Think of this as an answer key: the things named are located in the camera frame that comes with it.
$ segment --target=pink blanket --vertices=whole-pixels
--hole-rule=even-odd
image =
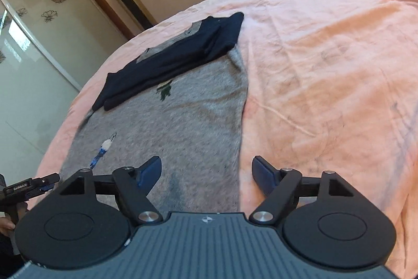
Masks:
[[[418,274],[418,0],[206,0],[118,49],[85,85],[38,176],[59,171],[108,72],[208,15],[245,14],[239,47],[249,78],[240,153],[241,210],[263,199],[262,155],[305,176],[332,169],[396,225],[388,266]]]

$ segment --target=metal screw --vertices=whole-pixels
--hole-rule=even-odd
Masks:
[[[159,217],[160,216],[158,215],[158,213],[150,212],[150,211],[142,212],[141,214],[138,215],[138,219],[145,223],[153,223]]]
[[[252,217],[254,218],[254,220],[260,221],[261,223],[266,223],[267,221],[270,221],[274,218],[273,214],[271,214],[270,212],[263,211],[263,210],[254,213]]]

